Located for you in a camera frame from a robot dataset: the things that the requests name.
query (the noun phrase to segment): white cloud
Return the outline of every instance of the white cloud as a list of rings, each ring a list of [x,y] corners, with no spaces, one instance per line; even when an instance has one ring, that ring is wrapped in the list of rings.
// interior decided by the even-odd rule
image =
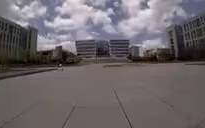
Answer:
[[[165,48],[166,46],[162,42],[162,39],[156,38],[153,40],[145,40],[142,42],[142,51],[148,49]]]
[[[94,25],[112,23],[112,20],[109,15],[101,10],[97,10],[95,13],[93,13],[92,21]]]
[[[91,4],[96,7],[106,7],[109,0],[90,0]]]
[[[55,39],[58,41],[69,41],[72,40],[73,37],[71,34],[55,34],[55,33],[48,33],[47,37],[50,39]]]
[[[10,9],[15,18],[26,21],[44,17],[47,13],[47,7],[42,5],[40,0],[32,1],[28,5],[24,5],[22,8],[18,4],[13,3],[10,6]]]
[[[78,28],[78,24],[74,20],[65,19],[60,16],[57,16],[52,22],[44,21],[44,25],[56,32],[76,30]]]
[[[113,3],[113,5],[114,5],[114,7],[116,7],[116,8],[120,6],[120,4],[119,4],[118,1],[115,1],[115,2]]]
[[[38,36],[37,50],[51,50],[54,49],[58,42],[55,39],[50,39],[45,36]]]
[[[115,15],[114,10],[112,8],[107,9],[107,14],[108,15]]]
[[[149,8],[140,9],[145,0],[122,0],[122,10],[128,18],[118,23],[119,31],[131,38],[141,33],[156,34],[165,30],[176,16],[186,18],[188,15],[179,5],[182,0],[149,0]]]
[[[48,34],[47,36],[38,36],[38,51],[42,50],[52,50],[55,49],[56,46],[62,46],[63,49],[68,50],[70,52],[75,52],[75,43],[71,40],[64,39],[63,41],[59,41],[59,39],[65,38],[68,39],[68,35],[56,35],[56,34]]]
[[[106,24],[102,28],[105,32],[109,34],[117,34],[117,30],[111,25],[111,24]]]

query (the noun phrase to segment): concrete pavement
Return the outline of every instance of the concrete pavement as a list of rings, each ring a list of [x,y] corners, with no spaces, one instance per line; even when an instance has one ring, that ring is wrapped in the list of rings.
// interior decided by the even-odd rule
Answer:
[[[97,64],[1,80],[0,126],[205,128],[205,66]]]

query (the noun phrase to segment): pavement joint line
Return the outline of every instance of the pavement joint line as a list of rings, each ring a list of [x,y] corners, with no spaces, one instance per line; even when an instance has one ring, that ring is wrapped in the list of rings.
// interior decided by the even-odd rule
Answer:
[[[152,93],[151,91],[149,91],[146,88],[142,88],[140,87],[142,90],[145,90],[148,94],[150,94],[151,96],[157,98],[159,101],[161,101],[162,103],[164,103],[165,105],[169,106],[170,108],[174,109],[174,106],[169,104],[167,101],[165,101],[164,99],[160,98],[159,96],[157,96],[156,94]]]
[[[65,126],[66,126],[66,124],[67,124],[69,118],[71,117],[71,115],[72,115],[72,113],[73,113],[73,111],[74,111],[75,109],[76,109],[76,102],[72,105],[72,110],[69,112],[69,114],[68,114],[68,116],[67,116],[65,122],[64,122],[63,125],[62,125],[62,128],[65,128]]]
[[[195,128],[203,128],[202,124],[205,123],[205,118],[203,118],[196,126]]]
[[[3,128],[4,125],[9,124],[10,122],[16,120],[16,119],[19,118],[21,115],[23,115],[25,112],[31,110],[32,108],[34,108],[34,107],[36,107],[36,106],[38,106],[38,105],[40,105],[40,104],[42,104],[42,103],[43,103],[42,101],[37,102],[37,103],[35,103],[35,104],[33,104],[33,105],[31,105],[31,106],[25,108],[23,111],[21,111],[18,115],[14,116],[14,117],[11,118],[10,120],[8,120],[8,121],[3,121],[4,123],[0,126],[0,128]]]
[[[116,97],[116,99],[117,99],[117,101],[118,101],[118,103],[119,103],[119,105],[121,107],[121,110],[122,110],[123,114],[125,115],[126,120],[128,121],[128,124],[129,124],[130,128],[133,128],[133,125],[132,125],[132,123],[131,123],[131,121],[130,121],[130,119],[129,119],[129,117],[128,117],[128,115],[127,115],[127,113],[126,113],[126,111],[125,111],[125,109],[124,109],[124,107],[123,107],[119,97],[118,97],[118,94],[115,91],[115,89],[113,89],[113,92],[114,92],[114,95],[115,95],[115,97]]]

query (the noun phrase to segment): paved ground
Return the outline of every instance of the paved ground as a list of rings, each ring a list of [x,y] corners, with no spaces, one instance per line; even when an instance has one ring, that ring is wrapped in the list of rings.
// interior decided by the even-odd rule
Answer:
[[[0,81],[2,128],[205,128],[205,66],[69,67]]]

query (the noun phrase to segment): cloud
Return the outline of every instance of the cloud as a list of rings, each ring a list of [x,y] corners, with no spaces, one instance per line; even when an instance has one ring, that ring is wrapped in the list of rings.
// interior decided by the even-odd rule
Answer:
[[[57,36],[54,34],[48,34],[47,36],[38,36],[38,46],[37,50],[52,50],[55,49],[56,46],[62,46],[63,49],[68,50],[70,52],[75,52],[75,44],[70,40],[58,41],[59,39],[64,38],[63,36]]]
[[[78,24],[69,18],[62,18],[57,16],[53,21],[44,21],[45,27],[48,27],[56,32],[59,31],[71,31],[76,30],[78,28]]]
[[[37,50],[51,50],[54,49],[55,46],[58,45],[58,42],[55,39],[50,39],[45,36],[38,36],[38,44],[37,44]]]
[[[31,1],[29,4],[20,6],[21,1],[15,2],[10,5],[13,18],[20,21],[29,21],[32,19],[39,19],[45,17],[47,13],[47,7],[44,6],[40,0]]]
[[[111,25],[111,24],[106,24],[102,28],[106,33],[109,34],[117,34],[117,30]]]
[[[148,8],[141,9],[141,2],[148,5]],[[128,38],[142,33],[160,33],[172,23],[174,17],[188,16],[180,6],[181,2],[182,0],[122,0],[122,11],[127,18],[118,23],[118,29]]]
[[[165,48],[165,45],[162,42],[162,39],[156,38],[153,40],[143,41],[142,47],[143,47],[143,50],[148,50],[148,49],[156,49],[156,48]]]
[[[107,9],[107,14],[110,15],[115,15],[114,10],[112,8]]]

